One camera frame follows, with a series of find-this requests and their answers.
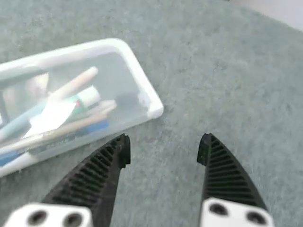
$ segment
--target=plastic pencil case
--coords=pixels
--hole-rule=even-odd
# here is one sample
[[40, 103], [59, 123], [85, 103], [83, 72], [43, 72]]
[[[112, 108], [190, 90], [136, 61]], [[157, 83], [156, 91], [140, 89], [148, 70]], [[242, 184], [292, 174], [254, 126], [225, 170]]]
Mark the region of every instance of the plastic pencil case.
[[0, 177], [157, 118], [130, 47], [104, 39], [0, 65]]

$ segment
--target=marker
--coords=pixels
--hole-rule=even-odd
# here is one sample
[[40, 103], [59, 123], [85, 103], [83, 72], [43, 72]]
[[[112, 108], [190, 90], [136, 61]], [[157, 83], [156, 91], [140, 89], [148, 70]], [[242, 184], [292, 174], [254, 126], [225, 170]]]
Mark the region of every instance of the marker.
[[100, 95], [94, 86], [64, 100], [49, 101], [42, 113], [30, 119], [32, 127], [23, 136], [29, 137], [59, 128], [73, 116], [84, 112], [88, 107], [100, 101]]
[[[97, 75], [97, 73], [98, 69], [96, 67], [89, 68], [88, 70], [71, 80], [69, 83], [63, 85], [61, 88], [53, 92], [48, 98], [48, 100], [61, 99], [66, 97], [68, 94], [90, 81], [95, 75]], [[5, 125], [0, 130], [0, 142], [3, 142], [10, 135], [25, 127], [30, 118], [40, 114], [43, 111], [45, 105], [46, 100], [37, 104], [30, 110], [24, 112], [22, 115], [18, 116], [16, 119], [12, 120], [10, 123]]]

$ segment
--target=pen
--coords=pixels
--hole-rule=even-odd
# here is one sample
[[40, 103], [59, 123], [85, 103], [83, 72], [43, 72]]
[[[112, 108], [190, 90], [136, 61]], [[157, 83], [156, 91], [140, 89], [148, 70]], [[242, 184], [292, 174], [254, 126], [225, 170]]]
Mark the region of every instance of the pen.
[[67, 125], [63, 125], [62, 127], [53, 130], [48, 131], [45, 133], [41, 133], [38, 135], [34, 135], [31, 137], [26, 137], [24, 139], [21, 139], [13, 144], [6, 145], [4, 147], [0, 148], [0, 155], [19, 150], [22, 148], [26, 148], [32, 145], [35, 145], [37, 143], [46, 142], [55, 138], [58, 138], [60, 136], [63, 136], [65, 134], [68, 134], [70, 132], [76, 131], [78, 129], [81, 129], [83, 127], [89, 126], [91, 124], [94, 124], [96, 122], [100, 122], [102, 120], [105, 120], [107, 118], [107, 115], [109, 112], [113, 111], [117, 107], [116, 102], [112, 100], [112, 105], [109, 106], [107, 109], [103, 110], [101, 113], [96, 113], [92, 116], [89, 116], [88, 118], [78, 120], [71, 122]]
[[[83, 84], [90, 81], [95, 75], [97, 75], [98, 69], [96, 67], [91, 67], [85, 72], [81, 73], [79, 76], [63, 85], [61, 88], [53, 92], [49, 100], [60, 99], [67, 96], [69, 93], [80, 88]], [[24, 112], [22, 115], [18, 116], [16, 119], [12, 120], [10, 123], [5, 125], [0, 130], [0, 142], [3, 142], [6, 138], [12, 135], [14, 132], [22, 129], [28, 123], [29, 119], [40, 114], [46, 105], [46, 100], [37, 104], [30, 110]]]

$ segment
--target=grey carpet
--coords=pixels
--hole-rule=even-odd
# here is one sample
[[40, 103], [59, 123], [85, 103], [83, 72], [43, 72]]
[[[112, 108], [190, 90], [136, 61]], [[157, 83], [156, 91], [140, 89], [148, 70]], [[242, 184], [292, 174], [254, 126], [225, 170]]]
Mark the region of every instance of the grey carpet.
[[[303, 226], [303, 34], [218, 0], [0, 0], [0, 62], [106, 37], [132, 47], [165, 112], [126, 130], [113, 227], [198, 223], [212, 132], [258, 187], [277, 227]], [[0, 223], [39, 201], [105, 138], [0, 180]]]

